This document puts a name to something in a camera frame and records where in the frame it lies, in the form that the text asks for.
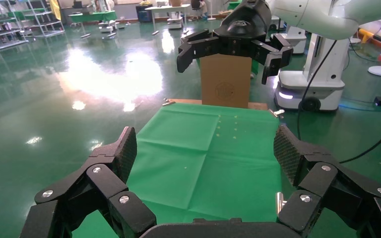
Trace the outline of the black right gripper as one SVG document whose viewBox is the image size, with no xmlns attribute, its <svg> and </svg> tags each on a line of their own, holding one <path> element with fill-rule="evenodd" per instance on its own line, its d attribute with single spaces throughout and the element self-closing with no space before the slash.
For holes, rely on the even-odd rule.
<svg viewBox="0 0 381 238">
<path fill-rule="evenodd" d="M 182 38 L 178 47 L 177 70 L 183 73 L 194 59 L 215 55 L 251 57 L 263 65 L 261 83 L 290 63 L 293 47 L 280 34 L 266 41 L 271 10 L 264 0 L 243 0 L 220 24 Z"/>
</svg>

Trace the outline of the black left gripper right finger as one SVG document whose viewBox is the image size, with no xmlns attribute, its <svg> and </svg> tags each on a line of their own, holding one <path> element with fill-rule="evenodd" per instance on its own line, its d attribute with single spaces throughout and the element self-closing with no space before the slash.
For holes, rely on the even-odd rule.
<svg viewBox="0 0 381 238">
<path fill-rule="evenodd" d="M 328 209 L 359 238 L 381 238 L 381 183 L 339 163 L 324 147 L 299 140 L 280 125 L 273 153 L 295 191 L 277 199 L 277 221 L 307 237 Z"/>
</svg>

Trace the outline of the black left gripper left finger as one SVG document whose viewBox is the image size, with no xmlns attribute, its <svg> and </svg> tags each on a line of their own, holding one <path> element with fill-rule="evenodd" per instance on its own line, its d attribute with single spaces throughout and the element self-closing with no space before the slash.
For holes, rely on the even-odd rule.
<svg viewBox="0 0 381 238">
<path fill-rule="evenodd" d="M 127 186 L 136 155 L 135 129 L 127 126 L 117 141 L 94 149 L 79 169 L 35 195 L 20 236 L 70 238 L 95 211 L 120 238 L 143 235 L 157 222 Z"/>
</svg>

